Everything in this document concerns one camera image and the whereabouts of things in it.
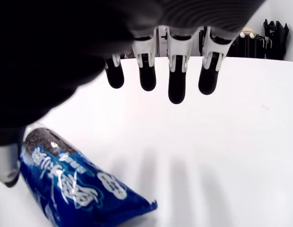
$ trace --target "white object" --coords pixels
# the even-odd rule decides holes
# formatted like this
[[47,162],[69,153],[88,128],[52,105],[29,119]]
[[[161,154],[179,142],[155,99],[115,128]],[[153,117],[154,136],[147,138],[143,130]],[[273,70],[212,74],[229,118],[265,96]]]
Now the white object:
[[171,36],[170,29],[167,27],[167,45],[168,45],[168,58],[169,69],[171,72],[176,70],[176,55],[182,55],[182,72],[187,70],[187,62],[192,51],[194,35],[188,40],[178,40]]
[[216,52],[219,54],[219,58],[218,58],[217,65],[215,68],[215,70],[218,72],[220,70],[223,59],[226,58],[226,55],[228,53],[228,50],[231,47],[231,44],[233,43],[233,41],[237,37],[235,37],[228,44],[218,44],[218,43],[214,42],[210,36],[211,29],[212,29],[211,27],[207,27],[206,36],[205,36],[205,40],[204,40],[203,67],[206,70],[209,69],[211,62],[212,62],[213,53]]
[[[157,199],[158,210],[122,227],[293,227],[293,62],[226,58],[204,96],[202,58],[191,57],[178,105],[167,58],[156,59],[151,92],[135,59],[121,64],[122,88],[103,73],[42,122]],[[0,183],[0,227],[15,226],[51,226],[22,178],[11,189]]]
[[148,54],[148,65],[153,67],[155,64],[155,52],[156,52],[156,33],[152,34],[149,40],[133,42],[133,53],[138,61],[140,68],[143,68],[142,54]]

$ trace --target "plastic wrapper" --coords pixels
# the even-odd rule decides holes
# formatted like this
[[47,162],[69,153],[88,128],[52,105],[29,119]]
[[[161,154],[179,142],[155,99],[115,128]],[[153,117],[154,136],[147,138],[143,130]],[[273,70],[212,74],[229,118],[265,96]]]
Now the plastic wrapper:
[[27,128],[20,161],[54,227],[114,227],[157,208],[43,125]]

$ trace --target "robotic hand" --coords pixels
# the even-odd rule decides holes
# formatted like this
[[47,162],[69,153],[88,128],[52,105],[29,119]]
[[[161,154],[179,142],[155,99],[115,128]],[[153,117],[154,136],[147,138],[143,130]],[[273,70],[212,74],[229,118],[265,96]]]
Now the robotic hand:
[[169,98],[181,103],[192,36],[207,26],[199,89],[211,94],[222,60],[264,0],[107,0],[0,7],[0,181],[16,184],[25,127],[104,68],[124,82],[120,55],[132,44],[144,90],[156,85],[155,38],[168,26]]

